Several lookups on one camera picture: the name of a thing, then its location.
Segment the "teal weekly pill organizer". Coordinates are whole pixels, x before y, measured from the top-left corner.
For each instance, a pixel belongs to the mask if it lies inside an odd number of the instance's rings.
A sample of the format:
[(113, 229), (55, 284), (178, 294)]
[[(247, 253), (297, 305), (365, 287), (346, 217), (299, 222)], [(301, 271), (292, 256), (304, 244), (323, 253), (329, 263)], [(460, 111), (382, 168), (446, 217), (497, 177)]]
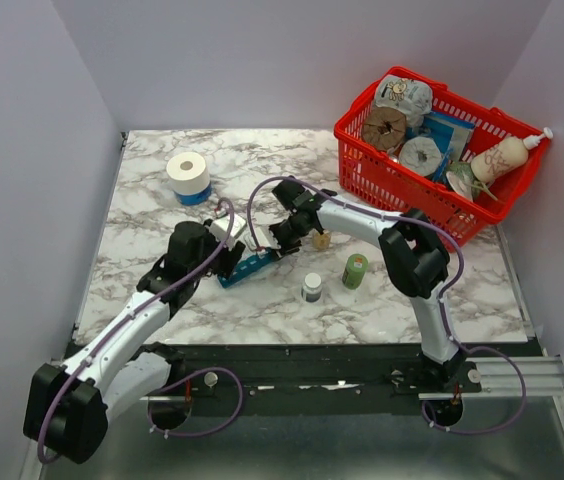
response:
[(279, 255), (272, 249), (258, 251), (241, 260), (228, 278), (219, 277), (218, 281), (222, 288), (228, 289), (279, 259)]

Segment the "white pill bottle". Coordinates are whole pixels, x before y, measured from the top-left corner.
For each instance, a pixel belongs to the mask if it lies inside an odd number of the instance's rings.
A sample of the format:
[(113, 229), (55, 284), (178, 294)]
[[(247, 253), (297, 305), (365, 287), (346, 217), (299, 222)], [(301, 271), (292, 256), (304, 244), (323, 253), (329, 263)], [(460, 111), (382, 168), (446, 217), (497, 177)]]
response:
[(323, 289), (322, 278), (319, 274), (311, 272), (308, 273), (304, 279), (302, 284), (302, 298), (306, 302), (316, 302), (320, 299)]

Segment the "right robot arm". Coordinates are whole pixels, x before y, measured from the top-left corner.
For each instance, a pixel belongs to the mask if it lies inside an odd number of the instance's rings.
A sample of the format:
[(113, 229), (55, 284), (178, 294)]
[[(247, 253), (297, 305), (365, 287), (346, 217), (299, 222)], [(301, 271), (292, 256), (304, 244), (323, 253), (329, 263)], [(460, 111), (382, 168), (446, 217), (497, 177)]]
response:
[(446, 300), (450, 255), (426, 215), (405, 214), (345, 202), (330, 190), (314, 193), (286, 178), (273, 195), (290, 215), (268, 227), (281, 255), (297, 251), (311, 231), (326, 230), (362, 240), (381, 253), (393, 286), (410, 299), (421, 335), (419, 381), (442, 392), (458, 380), (466, 354), (459, 346)]

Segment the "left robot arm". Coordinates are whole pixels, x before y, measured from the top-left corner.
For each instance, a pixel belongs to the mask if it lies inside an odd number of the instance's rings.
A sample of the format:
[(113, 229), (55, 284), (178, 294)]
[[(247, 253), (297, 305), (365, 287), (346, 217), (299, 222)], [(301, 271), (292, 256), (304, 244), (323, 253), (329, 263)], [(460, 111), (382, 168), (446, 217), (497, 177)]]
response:
[(109, 426), (141, 397), (176, 393), (182, 368), (140, 348), (169, 322), (206, 275), (229, 277), (245, 246), (246, 223), (225, 216), (178, 223), (168, 248), (141, 277), (120, 313), (77, 353), (33, 374), (23, 433), (37, 443), (41, 463), (63, 456), (77, 464), (99, 448)]

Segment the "amber pill bottle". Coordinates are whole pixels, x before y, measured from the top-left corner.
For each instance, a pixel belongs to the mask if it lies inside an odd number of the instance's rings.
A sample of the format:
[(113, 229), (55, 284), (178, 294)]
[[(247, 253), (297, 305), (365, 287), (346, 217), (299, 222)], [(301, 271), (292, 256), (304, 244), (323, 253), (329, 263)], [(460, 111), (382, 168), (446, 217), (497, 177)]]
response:
[(312, 237), (312, 245), (317, 251), (325, 251), (330, 247), (331, 233), (326, 231), (319, 233), (315, 231)]

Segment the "blue tape roll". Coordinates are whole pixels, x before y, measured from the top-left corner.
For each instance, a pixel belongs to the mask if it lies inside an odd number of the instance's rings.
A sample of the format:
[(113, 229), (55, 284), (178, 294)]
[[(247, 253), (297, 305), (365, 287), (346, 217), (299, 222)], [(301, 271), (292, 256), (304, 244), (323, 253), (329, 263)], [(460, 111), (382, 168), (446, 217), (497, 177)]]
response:
[(212, 185), (208, 184), (207, 187), (195, 194), (181, 194), (175, 193), (177, 200), (183, 206), (195, 206), (205, 202), (212, 193)]

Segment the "green pill bottle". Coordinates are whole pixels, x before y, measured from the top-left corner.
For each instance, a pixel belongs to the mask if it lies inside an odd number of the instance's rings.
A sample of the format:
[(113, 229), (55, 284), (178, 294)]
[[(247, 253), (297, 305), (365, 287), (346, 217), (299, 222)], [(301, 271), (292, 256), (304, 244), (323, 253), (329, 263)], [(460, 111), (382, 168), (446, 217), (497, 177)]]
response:
[(350, 290), (360, 287), (368, 269), (368, 259), (359, 253), (352, 254), (346, 262), (341, 281)]

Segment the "white toilet paper roll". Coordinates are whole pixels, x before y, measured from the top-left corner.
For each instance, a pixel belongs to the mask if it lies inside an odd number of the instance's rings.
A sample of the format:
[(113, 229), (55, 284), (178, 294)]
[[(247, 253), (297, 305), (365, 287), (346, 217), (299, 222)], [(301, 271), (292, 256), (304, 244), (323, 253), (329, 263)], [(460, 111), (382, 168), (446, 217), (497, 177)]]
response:
[(206, 160), (196, 152), (184, 152), (170, 158), (166, 173), (172, 190), (183, 196), (199, 194), (211, 183)]

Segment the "red shopping basket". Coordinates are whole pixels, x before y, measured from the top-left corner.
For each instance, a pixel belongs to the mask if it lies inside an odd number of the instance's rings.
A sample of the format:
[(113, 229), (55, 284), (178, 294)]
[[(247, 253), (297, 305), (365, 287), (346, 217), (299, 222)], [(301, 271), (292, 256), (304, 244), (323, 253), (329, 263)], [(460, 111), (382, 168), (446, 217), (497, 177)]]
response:
[[(422, 81), (432, 87), (433, 110), (475, 125), (468, 143), (466, 160), (510, 137), (540, 135), (541, 130), (527, 125), (492, 107), (468, 100), (447, 85), (429, 79), (403, 66), (393, 66), (387, 72), (401, 78)], [(352, 102), (349, 110), (336, 122), (334, 136), (338, 140), (339, 181), (341, 187), (382, 210), (406, 212), (418, 208), (435, 225), (450, 233), (464, 245), (489, 225), (502, 222), (517, 199), (531, 185), (550, 146), (544, 138), (531, 150), (525, 165), (505, 174), (489, 187), (495, 195), (481, 192), (470, 201), (422, 176), (408, 171), (362, 140), (363, 124), (372, 110), (379, 81), (370, 84)]]

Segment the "silver wrapped roll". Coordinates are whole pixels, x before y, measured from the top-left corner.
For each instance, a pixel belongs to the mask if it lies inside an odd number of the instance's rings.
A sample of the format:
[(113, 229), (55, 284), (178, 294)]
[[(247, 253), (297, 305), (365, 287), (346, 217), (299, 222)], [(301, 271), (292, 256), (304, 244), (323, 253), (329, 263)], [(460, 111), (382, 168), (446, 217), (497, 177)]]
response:
[(422, 177), (430, 177), (441, 165), (443, 155), (433, 139), (418, 136), (404, 143), (398, 160), (408, 170)]

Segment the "green white pouch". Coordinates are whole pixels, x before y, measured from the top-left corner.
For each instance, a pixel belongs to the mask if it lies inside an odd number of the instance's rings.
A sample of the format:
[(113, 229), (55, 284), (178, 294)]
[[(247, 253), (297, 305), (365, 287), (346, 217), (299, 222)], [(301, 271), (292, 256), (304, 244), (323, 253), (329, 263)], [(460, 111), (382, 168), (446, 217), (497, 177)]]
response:
[(445, 178), (450, 189), (468, 201), (474, 201), (481, 193), (484, 193), (492, 200), (499, 202), (487, 184), (477, 179), (468, 162), (450, 163), (446, 168)]

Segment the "printed wrapped package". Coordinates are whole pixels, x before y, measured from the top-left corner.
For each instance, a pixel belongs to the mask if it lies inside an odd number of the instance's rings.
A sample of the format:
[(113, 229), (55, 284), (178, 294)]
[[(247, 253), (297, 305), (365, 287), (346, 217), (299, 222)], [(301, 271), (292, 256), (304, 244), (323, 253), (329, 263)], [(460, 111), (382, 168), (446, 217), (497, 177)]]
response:
[(409, 128), (419, 127), (432, 110), (433, 90), (419, 80), (385, 76), (376, 87), (374, 107), (388, 107), (405, 115)]

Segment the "blue packet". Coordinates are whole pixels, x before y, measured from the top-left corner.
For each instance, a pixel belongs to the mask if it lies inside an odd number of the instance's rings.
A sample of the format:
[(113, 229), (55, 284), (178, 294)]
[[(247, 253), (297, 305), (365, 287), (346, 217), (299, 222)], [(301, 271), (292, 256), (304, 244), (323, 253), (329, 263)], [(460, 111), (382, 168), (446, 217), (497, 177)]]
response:
[(448, 160), (461, 161), (471, 140), (475, 124), (432, 111), (423, 117), (420, 133), (431, 138)]

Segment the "cream pump lotion bottle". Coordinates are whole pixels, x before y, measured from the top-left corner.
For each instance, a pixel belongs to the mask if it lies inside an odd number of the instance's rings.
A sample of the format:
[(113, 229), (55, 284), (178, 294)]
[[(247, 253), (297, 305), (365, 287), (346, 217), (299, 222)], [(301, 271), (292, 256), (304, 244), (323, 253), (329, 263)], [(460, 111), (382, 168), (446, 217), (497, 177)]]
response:
[(475, 156), (470, 162), (471, 171), (478, 181), (489, 184), (524, 165), (530, 151), (545, 139), (553, 139), (553, 132), (548, 127), (539, 135), (529, 135), (525, 138), (507, 137)]

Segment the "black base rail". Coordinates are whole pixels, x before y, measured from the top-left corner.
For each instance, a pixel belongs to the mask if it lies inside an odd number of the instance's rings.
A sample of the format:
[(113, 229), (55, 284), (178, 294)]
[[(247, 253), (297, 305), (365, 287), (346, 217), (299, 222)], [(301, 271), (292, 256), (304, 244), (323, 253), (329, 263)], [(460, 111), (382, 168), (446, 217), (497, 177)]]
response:
[(114, 419), (145, 400), (196, 417), (417, 415), (424, 399), (531, 397), (539, 392), (539, 347), (498, 344), (477, 352), (445, 384), (428, 378), (416, 344), (166, 345), (139, 348), (101, 391)]

